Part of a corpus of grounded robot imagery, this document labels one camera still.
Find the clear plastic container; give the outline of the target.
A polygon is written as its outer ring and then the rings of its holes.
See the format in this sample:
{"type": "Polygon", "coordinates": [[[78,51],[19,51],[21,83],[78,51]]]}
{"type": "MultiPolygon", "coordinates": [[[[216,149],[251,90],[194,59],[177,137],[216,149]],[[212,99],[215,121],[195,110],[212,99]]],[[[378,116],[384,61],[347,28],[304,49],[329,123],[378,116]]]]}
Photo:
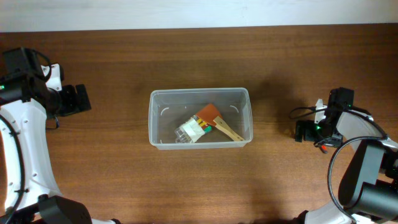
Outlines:
{"type": "Polygon", "coordinates": [[[252,109],[245,88],[155,90],[149,104],[149,142],[159,150],[244,147],[254,137],[252,109]],[[176,143],[175,130],[212,103],[243,141],[213,130],[196,143],[176,143]]]}

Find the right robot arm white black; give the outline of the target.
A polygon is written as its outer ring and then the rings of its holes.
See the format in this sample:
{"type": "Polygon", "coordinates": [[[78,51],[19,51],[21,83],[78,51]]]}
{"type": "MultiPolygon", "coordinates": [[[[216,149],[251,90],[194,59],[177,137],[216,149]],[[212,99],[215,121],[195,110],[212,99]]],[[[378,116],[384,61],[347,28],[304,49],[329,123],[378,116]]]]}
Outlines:
{"type": "Polygon", "coordinates": [[[318,100],[306,114],[295,117],[295,141],[311,141],[326,153],[335,148],[327,171],[331,201],[304,211],[294,223],[397,222],[397,143],[374,121],[367,110],[355,107],[354,91],[332,89],[328,103],[318,100]],[[338,193],[332,173],[337,155],[351,146],[354,155],[343,175],[338,193]]]}

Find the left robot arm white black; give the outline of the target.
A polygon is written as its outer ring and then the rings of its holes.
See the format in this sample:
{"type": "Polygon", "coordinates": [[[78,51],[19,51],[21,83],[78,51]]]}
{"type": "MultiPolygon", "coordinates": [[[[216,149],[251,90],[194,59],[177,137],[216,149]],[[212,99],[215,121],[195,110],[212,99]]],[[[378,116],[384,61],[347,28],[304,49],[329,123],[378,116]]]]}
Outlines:
{"type": "Polygon", "coordinates": [[[97,223],[80,202],[65,198],[52,172],[49,119],[88,111],[83,84],[62,85],[63,68],[24,47],[3,53],[1,138],[6,160],[6,212],[1,223],[97,223]]]}

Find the red handled pliers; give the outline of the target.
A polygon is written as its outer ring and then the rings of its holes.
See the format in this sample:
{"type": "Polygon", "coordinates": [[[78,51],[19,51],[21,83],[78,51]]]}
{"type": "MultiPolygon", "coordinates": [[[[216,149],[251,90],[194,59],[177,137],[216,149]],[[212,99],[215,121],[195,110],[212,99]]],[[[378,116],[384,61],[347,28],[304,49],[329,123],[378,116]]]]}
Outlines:
{"type": "Polygon", "coordinates": [[[325,146],[320,146],[320,150],[321,150],[322,153],[328,154],[328,151],[327,151],[325,146]]]}

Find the clear case coloured bits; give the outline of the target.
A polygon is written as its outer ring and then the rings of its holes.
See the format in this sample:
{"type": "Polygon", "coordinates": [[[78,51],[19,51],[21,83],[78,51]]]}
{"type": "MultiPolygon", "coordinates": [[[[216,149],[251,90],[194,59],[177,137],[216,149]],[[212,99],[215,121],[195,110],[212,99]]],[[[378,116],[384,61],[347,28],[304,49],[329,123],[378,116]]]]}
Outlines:
{"type": "Polygon", "coordinates": [[[206,121],[193,115],[185,123],[181,124],[176,130],[176,143],[196,143],[202,136],[210,133],[212,126],[206,121]]]}

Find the orange scraper wooden handle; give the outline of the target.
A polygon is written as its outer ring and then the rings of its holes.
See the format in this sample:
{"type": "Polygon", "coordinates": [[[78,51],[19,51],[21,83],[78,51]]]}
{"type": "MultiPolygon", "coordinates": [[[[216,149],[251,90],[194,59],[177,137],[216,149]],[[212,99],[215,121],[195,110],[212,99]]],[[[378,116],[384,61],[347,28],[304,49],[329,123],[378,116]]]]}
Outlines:
{"type": "Polygon", "coordinates": [[[221,113],[218,111],[214,104],[207,104],[204,108],[197,112],[196,115],[210,126],[215,127],[216,129],[220,130],[222,133],[230,137],[233,141],[244,140],[227,124],[227,122],[222,118],[221,113]]]}

